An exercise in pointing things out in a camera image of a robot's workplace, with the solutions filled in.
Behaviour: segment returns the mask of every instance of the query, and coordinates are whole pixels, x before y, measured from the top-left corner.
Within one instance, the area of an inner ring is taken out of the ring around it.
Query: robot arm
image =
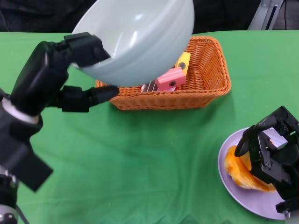
[[[85,67],[107,58],[101,40],[89,33],[65,36],[60,43],[41,42],[22,69],[11,95],[0,91],[0,224],[17,223],[19,181],[37,191],[53,172],[35,155],[29,141],[43,126],[43,109],[55,106],[63,112],[89,112],[91,106],[118,95],[115,86],[86,91],[63,86],[71,63]]]
[[[272,183],[285,202],[276,205],[278,213],[299,209],[299,122],[281,106],[268,117],[247,129],[235,156],[249,151],[251,174]],[[275,147],[263,131],[273,127],[287,142]]]

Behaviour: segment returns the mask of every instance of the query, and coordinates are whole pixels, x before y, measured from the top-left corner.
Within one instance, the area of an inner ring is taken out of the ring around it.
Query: basket rim
[[[185,93],[185,94],[189,94],[193,95],[193,94],[200,94],[203,97],[206,96],[212,96],[213,94],[217,93],[217,95],[225,95],[227,94],[230,90],[231,90],[231,79],[228,73],[228,67],[227,67],[227,62],[226,59],[224,58],[224,54],[222,51],[222,47],[219,43],[219,41],[211,36],[206,36],[206,35],[197,35],[197,36],[192,36],[190,40],[203,40],[203,41],[211,41],[214,45],[216,45],[216,51],[217,51],[217,55],[218,57],[221,58],[221,75],[223,76],[223,78],[225,79],[225,83],[224,86],[222,88],[219,89],[212,89],[212,90],[177,90],[177,91],[160,91],[160,92],[128,92],[128,93],[120,93],[117,97],[114,97],[112,100],[117,100],[119,98],[134,98],[134,97],[138,97],[138,96],[151,96],[151,97],[161,97],[161,94],[166,95],[167,97],[178,97],[177,95],[180,93]],[[105,85],[104,83],[102,83],[101,81],[97,81],[97,85],[98,86],[102,86]]]

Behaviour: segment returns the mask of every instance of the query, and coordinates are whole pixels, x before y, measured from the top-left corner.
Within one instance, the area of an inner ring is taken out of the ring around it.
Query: orange food
[[[235,148],[236,146],[232,146],[228,149],[228,153],[224,161],[224,168],[227,173],[231,175],[234,182],[245,189],[274,192],[275,188],[272,184],[266,184],[249,172],[251,170],[249,152],[247,152],[244,156],[235,157]]]

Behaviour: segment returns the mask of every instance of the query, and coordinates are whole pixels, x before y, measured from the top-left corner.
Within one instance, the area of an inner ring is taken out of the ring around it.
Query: dark background
[[[72,32],[95,0],[0,0],[0,32]],[[261,0],[193,0],[194,33],[247,30]],[[287,0],[288,29],[299,28],[299,1]],[[274,29],[285,29],[284,6]]]

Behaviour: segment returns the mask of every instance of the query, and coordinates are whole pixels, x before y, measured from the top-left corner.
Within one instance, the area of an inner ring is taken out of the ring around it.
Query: pink block
[[[181,67],[170,69],[164,75],[156,79],[156,84],[160,91],[166,91],[171,87],[176,87],[186,83],[186,76]]]

